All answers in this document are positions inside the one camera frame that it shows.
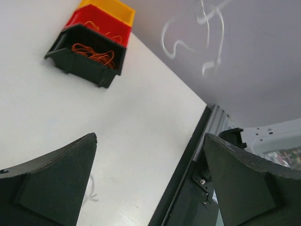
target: white object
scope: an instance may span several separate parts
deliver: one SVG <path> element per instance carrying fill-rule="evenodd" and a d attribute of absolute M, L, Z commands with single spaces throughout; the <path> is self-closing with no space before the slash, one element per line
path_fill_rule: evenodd
<path fill-rule="evenodd" d="M 109 89 L 45 62 L 78 3 L 0 3 L 0 169 L 95 132 L 78 226 L 147 225 L 206 104 L 134 35 Z"/>
<path fill-rule="evenodd" d="M 301 146 L 301 118 L 258 128 L 244 128 L 241 133 L 246 150 L 256 155 Z"/>
<path fill-rule="evenodd" d="M 222 54 L 222 45 L 223 45 L 223 40 L 224 40 L 224 19 L 222 17 L 222 13 L 221 13 L 221 9 L 223 7 L 225 7 L 226 5 L 228 5 L 232 0 L 224 0 L 222 3 L 220 3 L 218 6 L 214 6 L 214 5 L 211 5 L 210 4 L 210 9 L 211 9 L 211 12 L 207 15 L 205 13 L 205 8 L 204 8 L 204 2 L 203 0 L 198 0 L 200 2 L 200 5 L 201 5 L 201 10 L 202 11 L 202 14 L 204 17 L 198 17 L 196 18 L 196 21 L 198 24 L 200 25 L 203 25 L 203 24 L 206 24 L 207 25 L 207 44 L 206 44 L 206 50 L 208 49 L 209 47 L 209 41 L 210 41 L 210 25 L 209 25 L 209 20 L 211 18 L 214 17 L 214 15 L 217 15 L 221 21 L 221 41 L 220 41 L 220 46 L 219 46 L 219 50 L 218 50 L 218 54 L 217 54 L 217 57 L 216 57 L 216 60 L 215 61 L 209 61 L 209 62 L 205 62 L 202 66 L 202 75 L 205 76 L 205 71 L 210 69 L 210 68 L 214 68 L 214 72 L 213 74 L 215 74 L 215 71 L 217 69 L 217 67 L 221 64 L 222 60 L 221 60 L 221 54 Z M 161 46 L 162 46 L 162 49 L 163 51 L 165 52 L 165 54 L 170 58 L 170 59 L 174 59 L 175 58 L 175 55 L 176 55 L 176 47 L 177 45 L 182 45 L 184 46 L 187 50 L 189 50 L 190 52 L 195 52 L 194 49 L 190 48 L 189 46 L 187 46 L 184 41 L 182 40 L 177 40 L 175 43 L 174 43 L 174 46 L 173 46 L 173 52 L 170 53 L 165 45 L 164 45 L 164 37 L 165 37 L 165 34 L 167 32 L 167 29 L 169 27 L 169 25 L 174 22 L 177 19 L 179 19 L 180 17 L 182 17 L 184 14 L 180 14 L 178 17 L 173 17 L 171 18 L 169 21 L 167 21 L 163 27 L 163 30 L 162 30 L 162 34 L 161 34 Z"/>
<path fill-rule="evenodd" d="M 217 197 L 216 197 L 215 190 L 213 191 L 212 200 L 213 200 L 213 201 L 215 201 L 215 202 L 218 204 L 218 201 L 217 201 Z"/>

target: storage bin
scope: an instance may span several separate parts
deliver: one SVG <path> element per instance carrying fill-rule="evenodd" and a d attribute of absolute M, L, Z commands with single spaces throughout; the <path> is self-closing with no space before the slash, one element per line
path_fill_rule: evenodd
<path fill-rule="evenodd" d="M 124 47 L 127 46 L 128 37 L 132 29 L 91 4 L 76 10 L 64 28 L 66 29 L 76 24 L 83 24 Z"/>
<path fill-rule="evenodd" d="M 94 50 L 95 53 L 114 52 L 114 67 L 110 68 L 87 56 L 75 53 L 72 46 L 81 43 Z M 120 75 L 126 48 L 92 31 L 82 24 L 63 30 L 45 58 L 52 58 L 55 66 L 65 73 L 72 73 L 89 80 L 99 87 L 108 88 L 116 74 Z"/>
<path fill-rule="evenodd" d="M 110 14 L 114 18 L 126 23 L 128 26 L 132 27 L 135 10 L 125 5 L 118 0 L 83 0 L 78 8 L 82 8 L 86 5 L 95 5 L 99 9 Z"/>

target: yellow storage bin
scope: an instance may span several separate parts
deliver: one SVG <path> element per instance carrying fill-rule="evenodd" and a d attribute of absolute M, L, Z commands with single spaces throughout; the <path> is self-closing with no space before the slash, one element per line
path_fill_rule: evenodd
<path fill-rule="evenodd" d="M 79 7 L 95 5 L 130 27 L 133 25 L 135 10 L 118 0 L 82 0 Z"/>

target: red storage bin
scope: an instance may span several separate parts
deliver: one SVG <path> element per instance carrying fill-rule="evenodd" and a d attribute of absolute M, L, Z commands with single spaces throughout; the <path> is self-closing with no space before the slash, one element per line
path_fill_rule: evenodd
<path fill-rule="evenodd" d="M 76 10 L 64 29 L 76 24 L 82 24 L 124 47 L 127 47 L 128 37 L 132 29 L 132 27 L 91 4 Z"/>

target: rubber band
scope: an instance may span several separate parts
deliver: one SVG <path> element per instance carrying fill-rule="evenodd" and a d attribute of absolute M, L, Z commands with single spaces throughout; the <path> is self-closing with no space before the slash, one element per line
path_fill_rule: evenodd
<path fill-rule="evenodd" d="M 85 46 L 81 43 L 75 43 L 72 45 L 72 52 L 81 54 L 88 59 L 97 61 L 105 66 L 108 66 L 111 69 L 115 68 L 115 62 L 113 58 L 115 57 L 115 53 L 113 50 L 107 51 L 106 53 L 96 53 L 93 48 L 89 46 Z"/>
<path fill-rule="evenodd" d="M 119 42 L 119 43 L 122 43 L 122 37 L 120 35 L 116 35 L 114 37 L 111 37 L 112 40 L 114 40 L 115 38 L 120 38 L 120 41 L 116 41 L 116 42 Z"/>
<path fill-rule="evenodd" d="M 97 31 L 99 31 L 99 26 L 96 26 L 96 24 L 94 24 L 94 22 L 93 21 L 87 21 L 87 22 L 85 22 L 85 24 L 84 25 L 87 25 L 87 24 L 91 24 Z"/>
<path fill-rule="evenodd" d="M 91 24 L 97 31 L 99 31 L 99 26 L 97 26 L 93 21 L 87 21 L 87 22 L 85 22 L 84 23 L 84 25 L 87 25 L 87 24 Z M 113 41 L 115 41 L 115 42 L 119 42 L 119 43 L 122 43 L 122 37 L 120 36 L 120 35 L 116 35 L 116 36 L 114 36 L 114 37 L 111 37 L 110 39 L 112 39 Z"/>

